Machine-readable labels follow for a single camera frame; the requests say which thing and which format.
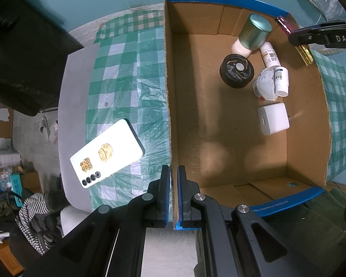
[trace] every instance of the green checkered tablecloth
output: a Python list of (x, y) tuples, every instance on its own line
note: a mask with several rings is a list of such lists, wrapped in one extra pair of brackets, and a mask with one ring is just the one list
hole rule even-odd
[(89, 87), (86, 142), (126, 118), (145, 154), (89, 188), (93, 209), (128, 203), (170, 164), (162, 25), (162, 11), (138, 11), (105, 23), (96, 36), (100, 47)]
[(316, 51), (311, 52), (322, 76), (329, 107), (332, 147), (327, 180), (331, 181), (346, 169), (346, 72), (334, 60)]

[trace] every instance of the black round container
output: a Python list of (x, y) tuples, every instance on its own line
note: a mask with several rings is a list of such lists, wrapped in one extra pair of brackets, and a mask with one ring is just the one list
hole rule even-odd
[(219, 74), (230, 87), (243, 88), (253, 79), (254, 68), (242, 55), (230, 54), (223, 60)]

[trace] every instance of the white power adapter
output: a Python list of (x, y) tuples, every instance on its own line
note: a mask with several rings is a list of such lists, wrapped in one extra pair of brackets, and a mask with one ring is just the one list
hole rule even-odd
[(259, 115), (260, 125), (264, 135), (271, 135), (290, 128), (284, 103), (259, 107), (257, 114)]

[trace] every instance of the metal screw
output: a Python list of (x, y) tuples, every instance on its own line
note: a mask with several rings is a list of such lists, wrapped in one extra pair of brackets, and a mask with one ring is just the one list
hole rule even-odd
[(196, 201), (203, 201), (205, 200), (206, 196), (203, 193), (197, 193), (194, 195), (194, 198)]
[(142, 199), (145, 201), (150, 201), (154, 196), (151, 193), (145, 193), (142, 195)]
[(107, 212), (109, 212), (110, 207), (108, 205), (101, 205), (97, 210), (101, 214), (106, 214)]
[(246, 214), (249, 212), (250, 209), (247, 205), (241, 204), (237, 206), (237, 210), (242, 214)]

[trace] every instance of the tiled floor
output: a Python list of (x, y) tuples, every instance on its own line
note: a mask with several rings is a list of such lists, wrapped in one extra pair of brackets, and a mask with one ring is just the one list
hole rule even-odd
[(13, 150), (21, 154), (22, 166), (35, 169), (39, 173), (43, 191), (56, 188), (56, 177), (60, 174), (58, 143), (45, 142), (39, 131), (39, 124), (46, 116), (50, 126), (57, 120), (57, 111), (39, 113), (29, 117), (14, 111), (13, 114)]

